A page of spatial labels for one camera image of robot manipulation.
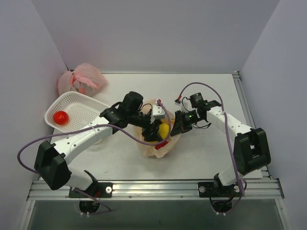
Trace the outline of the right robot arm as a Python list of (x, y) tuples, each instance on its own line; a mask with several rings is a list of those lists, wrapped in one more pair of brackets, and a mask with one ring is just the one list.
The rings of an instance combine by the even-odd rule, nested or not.
[(216, 126), (226, 135), (227, 144), (231, 148), (232, 165), (214, 176), (213, 191), (218, 196), (224, 196), (234, 185), (243, 191), (242, 178), (271, 163), (266, 132), (262, 128), (253, 129), (240, 122), (227, 114), (221, 103), (204, 100), (201, 93), (191, 95), (189, 100), (192, 110), (187, 111), (182, 107), (175, 112), (170, 135), (189, 132), (200, 121)]

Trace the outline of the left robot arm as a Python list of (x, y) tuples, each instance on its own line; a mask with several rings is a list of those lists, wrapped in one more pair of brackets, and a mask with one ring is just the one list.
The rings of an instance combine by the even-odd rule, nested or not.
[(154, 146), (166, 142), (167, 138), (158, 133), (161, 120), (169, 117), (161, 101), (157, 99), (146, 114), (141, 112), (142, 105), (143, 97), (137, 92), (129, 92), (123, 101), (105, 109), (82, 130), (64, 133), (65, 138), (54, 143), (42, 138), (34, 169), (51, 190), (69, 186), (78, 188), (86, 197), (94, 196), (99, 189), (96, 178), (87, 170), (69, 167), (80, 153), (117, 131), (124, 132), (128, 125), (143, 128), (144, 145)]

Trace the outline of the banana print plastic bag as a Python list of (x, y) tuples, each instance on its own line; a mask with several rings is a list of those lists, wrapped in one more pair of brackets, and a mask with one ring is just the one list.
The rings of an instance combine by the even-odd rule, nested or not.
[[(145, 101), (145, 104), (155, 104), (155, 100), (156, 99), (149, 99), (147, 101)], [(141, 111), (143, 113), (148, 113), (149, 110), (151, 109), (150, 105), (145, 105), (144, 108), (141, 109)], [(175, 115), (170, 112), (169, 110), (167, 110), (167, 113), (170, 116), (171, 119), (171, 128), (173, 128), (174, 123), (175, 123)], [(167, 124), (167, 128), (168, 128), (168, 119), (164, 118), (162, 119), (162, 125), (160, 125), (160, 127), (162, 128), (162, 137), (165, 138), (168, 134), (168, 129), (166, 129), (166, 125)], [(142, 136), (142, 128), (141, 127), (134, 127), (133, 128), (134, 131), (134, 137), (137, 138), (138, 140), (144, 141), (144, 137)], [(156, 158), (163, 158), (165, 155), (167, 155), (178, 143), (179, 139), (180, 139), (181, 134), (178, 134), (176, 136), (173, 137), (169, 137), (167, 139), (166, 142), (164, 142), (161, 145), (157, 145), (157, 146), (148, 146), (148, 145), (143, 145), (137, 142), (137, 146), (141, 152), (141, 155), (144, 157), (156, 157)]]

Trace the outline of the yellow fake lemon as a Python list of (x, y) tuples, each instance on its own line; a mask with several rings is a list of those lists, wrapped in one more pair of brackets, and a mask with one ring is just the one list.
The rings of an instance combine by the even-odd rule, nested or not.
[(169, 132), (169, 124), (168, 123), (161, 123), (161, 124), (154, 124), (150, 128), (149, 137), (147, 141), (149, 142), (160, 142), (164, 140)]

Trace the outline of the red fake apple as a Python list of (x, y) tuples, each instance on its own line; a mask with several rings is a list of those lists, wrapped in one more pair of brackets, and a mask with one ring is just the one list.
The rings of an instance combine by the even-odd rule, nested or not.
[(155, 145), (155, 149), (159, 150), (159, 149), (163, 148), (167, 144), (168, 144), (168, 141), (165, 141), (165, 142), (163, 142), (163, 143), (161, 143), (159, 145)]

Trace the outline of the red fake tomato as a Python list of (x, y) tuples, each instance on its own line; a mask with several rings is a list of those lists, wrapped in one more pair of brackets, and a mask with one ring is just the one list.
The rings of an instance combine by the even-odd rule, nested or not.
[(63, 126), (69, 122), (69, 115), (65, 111), (57, 111), (53, 115), (53, 120), (57, 125)]

